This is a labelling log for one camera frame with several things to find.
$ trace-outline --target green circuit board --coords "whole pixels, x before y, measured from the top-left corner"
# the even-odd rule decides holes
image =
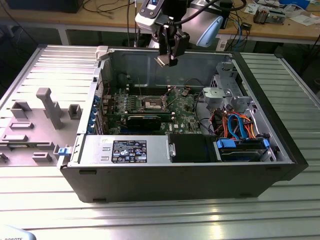
[[[168,96],[155,95],[129,95],[119,89],[108,99],[104,99],[104,120],[106,134],[143,134],[143,135],[168,135],[175,134],[200,134],[200,125],[197,122],[194,108],[194,95],[182,96],[183,88],[175,88]],[[152,132],[128,132],[127,118],[148,114],[161,118],[159,130]]]

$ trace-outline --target warning label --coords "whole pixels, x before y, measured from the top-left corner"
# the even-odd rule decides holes
[[[146,163],[147,141],[113,141],[112,162],[115,164]]]

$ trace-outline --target wooden workbench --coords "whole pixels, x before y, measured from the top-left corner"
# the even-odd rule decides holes
[[[112,3],[114,0],[96,0],[97,5]],[[113,9],[126,4],[126,0],[120,0],[116,4],[105,6],[103,9]],[[235,0],[236,5],[240,5],[240,0]],[[92,0],[86,4],[86,7],[95,11],[95,1]],[[30,27],[56,28],[59,31],[62,44],[68,45],[68,36],[66,30],[92,30],[106,32],[126,32],[127,31],[127,8],[122,7],[113,11],[112,18],[96,12],[89,12],[83,8],[78,13],[63,13],[35,10],[11,10],[8,6],[6,9],[10,14],[22,25]],[[239,16],[244,22],[252,24],[249,40],[266,41],[266,42],[283,42],[283,43],[301,43],[312,44],[320,33],[320,25],[304,26],[293,20],[286,19],[284,24],[255,24],[253,23],[253,15],[244,13],[243,10],[238,11]],[[133,32],[135,21],[134,5],[130,6],[129,11],[129,27]],[[4,10],[0,9],[0,22],[2,25],[15,25],[8,17]],[[231,21],[228,21],[226,29],[219,31],[220,39],[229,39],[237,33]]]

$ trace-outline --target workbench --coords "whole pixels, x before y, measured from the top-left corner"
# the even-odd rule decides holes
[[[113,0],[96,0],[99,6],[105,3],[112,3]],[[125,5],[125,0],[120,0],[116,4],[112,4],[109,8],[113,9]],[[235,5],[240,5],[240,0],[235,0]],[[127,8],[122,7],[113,11],[113,19],[98,14],[89,12],[80,8],[78,13],[63,13],[50,11],[35,11],[35,10],[11,10],[5,4],[9,13],[22,25],[33,28],[52,28],[57,29],[61,43],[70,45],[67,30],[86,30],[86,31],[101,31],[101,32],[127,32]],[[86,4],[86,8],[95,11],[95,1],[92,0]],[[286,19],[284,24],[264,24],[259,25],[253,23],[253,16],[249,13],[244,13],[244,9],[238,11],[238,14],[243,18],[244,22],[252,24],[248,40],[262,42],[278,42],[292,44],[313,44],[320,32],[320,25],[304,26],[291,19]],[[14,26],[17,25],[12,21],[4,10],[0,9],[0,25]],[[135,8],[130,6],[129,11],[129,32],[135,30]],[[233,38],[237,34],[237,29],[232,21],[228,21],[227,27],[221,29],[217,35],[220,39],[217,50],[223,51],[226,46],[226,41]]]
[[[0,100],[0,134],[12,117],[8,109],[14,100],[39,107],[30,95],[40,87],[60,96],[61,108],[83,105],[96,49],[37,48]],[[271,54],[242,56],[309,164],[293,180],[277,182],[257,198],[84,203],[56,166],[2,164],[0,224],[30,231],[37,240],[318,240],[320,102],[299,76],[281,73],[292,71],[284,60]]]

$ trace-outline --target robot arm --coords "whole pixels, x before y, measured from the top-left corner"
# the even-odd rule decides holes
[[[236,11],[247,4],[242,0],[242,6],[232,8],[229,1],[227,6],[221,0],[194,0],[187,8],[186,0],[144,0],[135,21],[159,43],[155,60],[162,67],[171,67],[177,65],[177,57],[185,53],[189,42],[202,47],[211,45],[224,21],[220,12]]]

